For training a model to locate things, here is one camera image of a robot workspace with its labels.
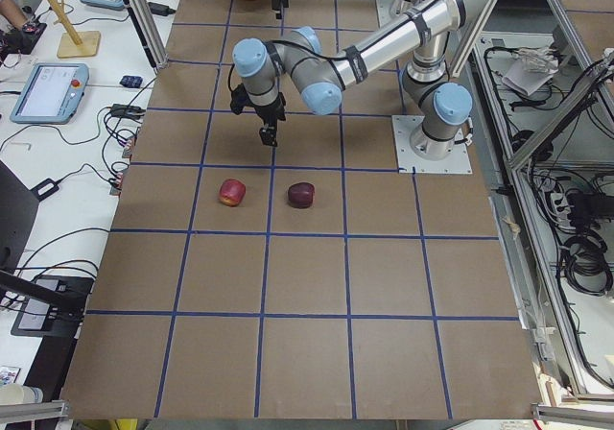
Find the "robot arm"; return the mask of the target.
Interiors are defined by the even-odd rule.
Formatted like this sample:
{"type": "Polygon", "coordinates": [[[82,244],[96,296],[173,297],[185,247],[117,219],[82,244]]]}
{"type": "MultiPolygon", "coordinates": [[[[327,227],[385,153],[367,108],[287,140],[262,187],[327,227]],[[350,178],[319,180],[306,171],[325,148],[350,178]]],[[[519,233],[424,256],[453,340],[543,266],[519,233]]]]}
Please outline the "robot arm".
{"type": "Polygon", "coordinates": [[[253,108],[263,122],[262,143],[274,147],[277,124],[285,118],[286,101],[277,84],[282,75],[289,76],[308,109],[327,115],[339,108],[345,90],[410,53],[402,85],[427,115],[421,133],[430,144],[450,144],[466,118],[448,111],[438,96],[444,86],[445,38],[482,14],[489,0],[397,1],[404,11],[333,57],[322,54],[310,27],[275,40],[239,41],[232,58],[241,82],[231,90],[232,112],[253,108]]]}

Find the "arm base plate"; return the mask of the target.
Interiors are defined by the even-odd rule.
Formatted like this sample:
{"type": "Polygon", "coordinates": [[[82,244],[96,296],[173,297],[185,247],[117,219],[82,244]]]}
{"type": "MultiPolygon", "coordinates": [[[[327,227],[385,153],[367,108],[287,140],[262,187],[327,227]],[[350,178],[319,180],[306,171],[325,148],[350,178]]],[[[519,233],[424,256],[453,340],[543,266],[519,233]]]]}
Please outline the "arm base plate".
{"type": "Polygon", "coordinates": [[[423,130],[422,115],[393,115],[392,132],[397,168],[404,174],[471,175],[468,146],[461,125],[455,137],[435,141],[423,130]]]}

